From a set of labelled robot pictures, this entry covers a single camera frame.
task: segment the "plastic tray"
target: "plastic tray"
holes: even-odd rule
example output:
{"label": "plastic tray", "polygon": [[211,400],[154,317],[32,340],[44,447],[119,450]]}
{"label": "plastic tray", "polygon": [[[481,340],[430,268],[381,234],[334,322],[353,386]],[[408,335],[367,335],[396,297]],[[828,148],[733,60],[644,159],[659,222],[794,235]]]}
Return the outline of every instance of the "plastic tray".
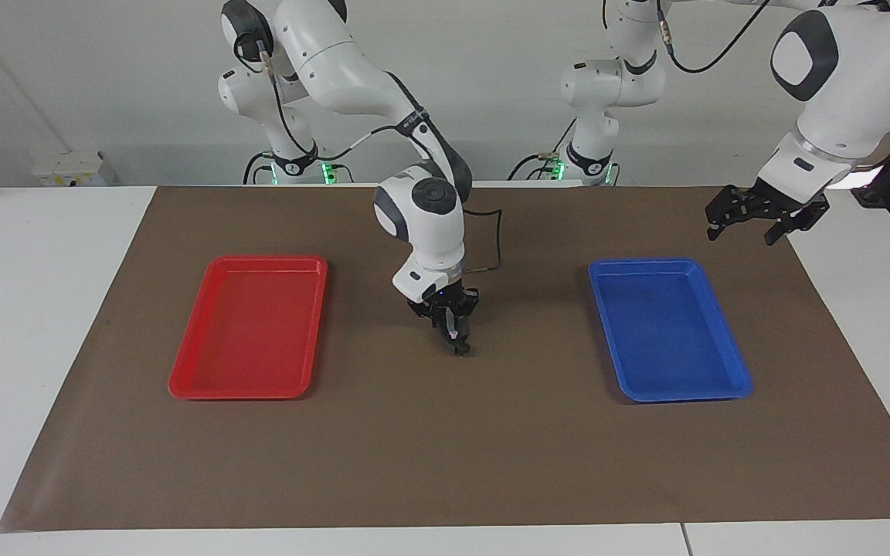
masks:
{"label": "plastic tray", "polygon": [[689,402],[751,394],[751,375],[698,263],[598,260],[589,278],[629,398]]}
{"label": "plastic tray", "polygon": [[315,256],[212,261],[170,393],[188,400],[290,400],[311,383],[328,264]]}

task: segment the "cable connector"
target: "cable connector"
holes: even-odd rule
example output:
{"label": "cable connector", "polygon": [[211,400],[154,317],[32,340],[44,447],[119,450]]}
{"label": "cable connector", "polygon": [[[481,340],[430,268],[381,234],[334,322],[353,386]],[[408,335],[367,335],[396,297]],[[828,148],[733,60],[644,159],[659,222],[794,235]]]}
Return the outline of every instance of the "cable connector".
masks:
{"label": "cable connector", "polygon": [[273,73],[273,61],[270,60],[270,54],[266,52],[266,43],[261,39],[256,42],[256,47],[260,53],[260,61],[263,63],[263,70],[269,75],[271,81],[276,82],[277,78]]}
{"label": "cable connector", "polygon": [[668,21],[661,10],[657,11],[657,27],[661,30],[661,41],[664,42],[665,49],[671,53],[671,29],[668,28]]}

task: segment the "red tray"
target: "red tray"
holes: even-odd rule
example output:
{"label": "red tray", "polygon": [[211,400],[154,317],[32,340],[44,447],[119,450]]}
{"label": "red tray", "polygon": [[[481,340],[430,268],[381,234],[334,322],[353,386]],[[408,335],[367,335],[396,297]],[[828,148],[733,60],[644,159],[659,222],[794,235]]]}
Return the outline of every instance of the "red tray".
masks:
{"label": "red tray", "polygon": [[174,370],[187,400],[290,400],[311,383],[328,264],[316,256],[212,261]]}

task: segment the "blue tray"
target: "blue tray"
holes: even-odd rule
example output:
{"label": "blue tray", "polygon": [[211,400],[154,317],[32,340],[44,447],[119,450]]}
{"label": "blue tray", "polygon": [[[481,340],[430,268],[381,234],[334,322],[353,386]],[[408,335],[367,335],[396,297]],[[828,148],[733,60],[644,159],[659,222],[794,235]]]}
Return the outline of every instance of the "blue tray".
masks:
{"label": "blue tray", "polygon": [[744,358],[694,260],[597,260],[589,278],[629,398],[690,402],[751,394]]}

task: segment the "black joint cap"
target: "black joint cap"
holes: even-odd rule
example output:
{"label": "black joint cap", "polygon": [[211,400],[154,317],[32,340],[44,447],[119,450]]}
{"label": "black joint cap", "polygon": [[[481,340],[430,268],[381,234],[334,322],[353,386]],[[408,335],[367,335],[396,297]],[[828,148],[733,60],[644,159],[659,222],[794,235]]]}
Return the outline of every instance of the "black joint cap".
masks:
{"label": "black joint cap", "polygon": [[424,212],[447,215],[455,210],[459,196],[449,182],[441,178],[424,178],[414,184],[410,198]]}
{"label": "black joint cap", "polygon": [[222,15],[229,19],[236,31],[238,53],[244,60],[260,61],[257,41],[263,41],[266,52],[273,55],[273,33],[263,12],[247,0],[229,0],[222,5]]}

